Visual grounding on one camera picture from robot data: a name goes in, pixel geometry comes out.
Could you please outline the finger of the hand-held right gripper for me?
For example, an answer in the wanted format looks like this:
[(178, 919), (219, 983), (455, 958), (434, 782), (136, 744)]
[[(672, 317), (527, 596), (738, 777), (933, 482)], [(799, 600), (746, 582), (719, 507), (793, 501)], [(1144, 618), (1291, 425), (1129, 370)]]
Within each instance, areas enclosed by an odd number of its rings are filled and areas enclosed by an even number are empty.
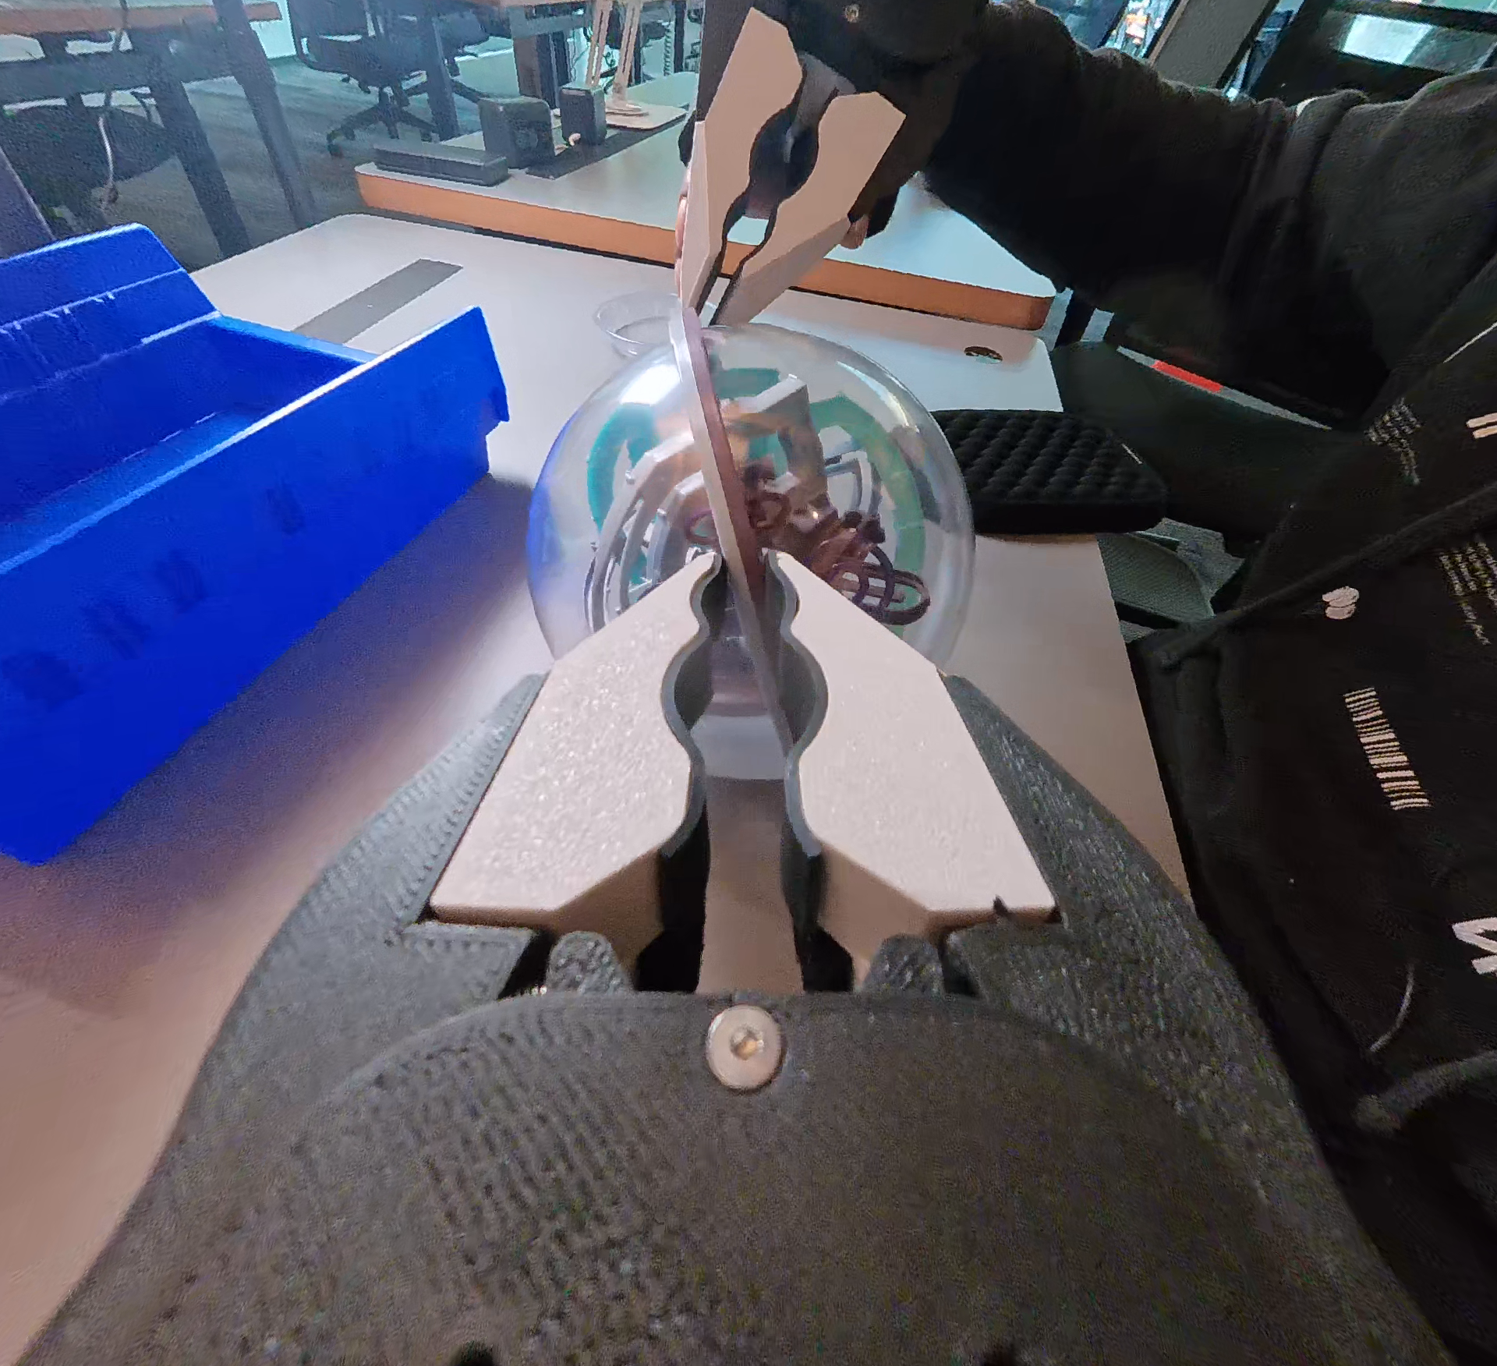
[(807, 178), (776, 205), (758, 249), (733, 273), (713, 314), (716, 329), (750, 323), (840, 248), (853, 207), (903, 122), (878, 95), (831, 101), (816, 128)]
[[(802, 70), (790, 32), (757, 9), (746, 13), (705, 117), (694, 126), (684, 199), (678, 210), (677, 290), (686, 320), (702, 320), (736, 216), (754, 186), (760, 137), (793, 114)], [(750, 320), (799, 279), (810, 259), (810, 213), (801, 196), (771, 214), (758, 254), (735, 274), (724, 320)]]

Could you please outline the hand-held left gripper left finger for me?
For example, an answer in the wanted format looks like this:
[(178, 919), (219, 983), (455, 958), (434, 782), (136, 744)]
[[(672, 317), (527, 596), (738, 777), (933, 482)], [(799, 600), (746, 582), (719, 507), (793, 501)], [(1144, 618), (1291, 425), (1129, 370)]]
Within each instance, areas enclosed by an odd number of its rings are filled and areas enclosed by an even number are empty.
[(640, 983), (699, 983), (710, 872), (692, 727), (725, 581), (699, 556), (552, 666), (428, 900), (434, 920), (604, 938)]

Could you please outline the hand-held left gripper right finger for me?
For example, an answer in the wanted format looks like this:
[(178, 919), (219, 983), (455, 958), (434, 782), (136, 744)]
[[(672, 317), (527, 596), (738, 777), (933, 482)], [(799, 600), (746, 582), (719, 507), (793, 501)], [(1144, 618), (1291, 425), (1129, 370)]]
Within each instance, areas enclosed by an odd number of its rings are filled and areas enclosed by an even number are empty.
[(883, 945), (939, 947), (1057, 900), (944, 673), (785, 554), (777, 593), (782, 890), (805, 983), (854, 983)]

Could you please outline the clear plastic maze ball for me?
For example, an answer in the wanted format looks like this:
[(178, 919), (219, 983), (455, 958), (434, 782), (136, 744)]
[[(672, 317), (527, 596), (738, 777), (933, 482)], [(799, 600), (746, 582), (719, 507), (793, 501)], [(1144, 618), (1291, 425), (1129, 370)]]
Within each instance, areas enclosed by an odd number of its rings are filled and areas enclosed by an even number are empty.
[[(529, 587), (554, 661), (721, 543), (666, 321), (571, 416), (533, 491)], [(884, 367), (771, 325), (705, 331), (758, 545), (945, 666), (977, 560), (933, 414)]]

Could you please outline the orange-edged grey desk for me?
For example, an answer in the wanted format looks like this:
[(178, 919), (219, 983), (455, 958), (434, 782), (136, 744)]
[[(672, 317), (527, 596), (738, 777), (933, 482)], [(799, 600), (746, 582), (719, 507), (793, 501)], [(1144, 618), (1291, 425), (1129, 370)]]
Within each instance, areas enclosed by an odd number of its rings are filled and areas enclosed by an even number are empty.
[[(683, 167), (677, 126), (555, 180), (513, 172), (496, 188), (359, 169), (365, 207), (543, 246), (648, 265), (672, 263)], [(982, 229), (909, 186), (889, 227), (856, 251), (834, 251), (801, 284), (854, 304), (903, 309), (1024, 332), (1043, 329), (1055, 287)]]

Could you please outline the black desk mat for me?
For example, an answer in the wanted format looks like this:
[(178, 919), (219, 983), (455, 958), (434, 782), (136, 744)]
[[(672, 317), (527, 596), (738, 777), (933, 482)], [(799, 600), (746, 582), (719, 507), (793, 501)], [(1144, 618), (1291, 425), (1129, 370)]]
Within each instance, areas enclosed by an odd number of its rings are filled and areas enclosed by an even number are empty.
[(554, 158), (529, 166), (524, 172), (532, 180), (560, 180), (574, 175), (590, 166), (614, 159), (640, 142), (673, 136), (683, 128), (684, 122), (691, 119), (691, 111), (672, 109), (667, 111), (667, 119), (669, 122), (658, 130), (612, 126), (603, 144), (587, 145), (577, 142), (576, 145), (566, 145), (559, 150)]

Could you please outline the black power station box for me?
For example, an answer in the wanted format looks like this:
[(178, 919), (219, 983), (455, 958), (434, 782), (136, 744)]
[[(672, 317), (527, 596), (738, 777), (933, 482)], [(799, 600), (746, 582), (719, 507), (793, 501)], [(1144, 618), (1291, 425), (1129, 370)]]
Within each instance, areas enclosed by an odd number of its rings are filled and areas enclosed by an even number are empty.
[(557, 156), (552, 108), (544, 98), (483, 98), (477, 104), (482, 150), (511, 170), (551, 164)]

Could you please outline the long black bar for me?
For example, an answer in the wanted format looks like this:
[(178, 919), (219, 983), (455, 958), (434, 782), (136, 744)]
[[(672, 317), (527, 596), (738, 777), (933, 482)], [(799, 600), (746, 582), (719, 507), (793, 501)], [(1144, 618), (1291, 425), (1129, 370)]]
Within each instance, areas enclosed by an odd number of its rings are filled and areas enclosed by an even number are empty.
[(371, 163), (392, 175), (485, 191), (504, 185), (511, 175), (511, 167), (504, 156), (455, 144), (412, 147), (389, 142), (373, 148)]

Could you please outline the black screen on stand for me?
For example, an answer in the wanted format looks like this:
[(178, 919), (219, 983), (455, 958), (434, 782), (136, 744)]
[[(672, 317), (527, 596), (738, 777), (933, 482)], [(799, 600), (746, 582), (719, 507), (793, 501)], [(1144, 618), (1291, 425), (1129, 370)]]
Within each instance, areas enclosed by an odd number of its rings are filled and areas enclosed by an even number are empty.
[(1225, 90), (1280, 0), (1173, 0), (1144, 57), (1161, 79)]

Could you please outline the black rolling office chair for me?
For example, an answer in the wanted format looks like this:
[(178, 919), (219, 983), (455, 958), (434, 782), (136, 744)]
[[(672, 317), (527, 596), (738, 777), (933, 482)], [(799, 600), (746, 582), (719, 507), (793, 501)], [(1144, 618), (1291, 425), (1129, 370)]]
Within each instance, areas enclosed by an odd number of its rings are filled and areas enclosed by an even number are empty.
[(290, 32), (296, 57), (309, 70), (337, 76), (375, 98), (370, 108), (356, 112), (327, 133), (327, 153), (343, 155), (342, 144), (381, 126), (392, 141), (403, 128), (415, 130), (423, 141), (452, 139), (455, 128), (439, 130), (438, 122), (415, 114), (412, 100), (428, 93), (428, 84), (415, 84), (425, 75), (426, 29), (434, 29), (441, 43), (444, 68), (455, 93), (477, 100), (458, 76), (458, 56), (486, 40), (475, 10), (463, 5), (428, 12), (420, 0), (287, 0)]

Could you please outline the blue plastic bin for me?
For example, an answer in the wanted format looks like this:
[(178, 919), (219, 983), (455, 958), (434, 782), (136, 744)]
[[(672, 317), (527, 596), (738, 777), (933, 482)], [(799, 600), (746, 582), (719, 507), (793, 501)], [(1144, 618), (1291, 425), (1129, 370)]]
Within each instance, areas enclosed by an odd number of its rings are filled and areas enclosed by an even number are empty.
[(139, 225), (2, 266), (4, 523), (197, 427), (235, 433), (368, 356), (219, 312)]
[(368, 356), (219, 314), (4, 405), (4, 853), (43, 864), (488, 471), (480, 309)]

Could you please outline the person's black printed hoodie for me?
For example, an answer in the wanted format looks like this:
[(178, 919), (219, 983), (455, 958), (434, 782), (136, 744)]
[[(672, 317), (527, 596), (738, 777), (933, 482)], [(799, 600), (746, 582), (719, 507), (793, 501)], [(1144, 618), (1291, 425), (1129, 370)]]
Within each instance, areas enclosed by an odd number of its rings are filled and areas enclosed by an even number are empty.
[(1206, 625), (1142, 647), (1197, 903), (1359, 1217), (1494, 1364), (1494, 78), (1232, 103), (1087, 60), (1114, 310), (1351, 433)]

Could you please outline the black mesh office chair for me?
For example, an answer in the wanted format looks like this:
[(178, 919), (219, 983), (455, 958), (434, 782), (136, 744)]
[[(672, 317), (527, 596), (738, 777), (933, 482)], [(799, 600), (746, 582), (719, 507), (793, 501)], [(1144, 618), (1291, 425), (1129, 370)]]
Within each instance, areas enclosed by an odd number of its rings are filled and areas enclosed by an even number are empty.
[(1494, 64), (1494, 12), (1401, 0), (1304, 0), (1244, 92), (1287, 106), (1337, 92), (1392, 103)]

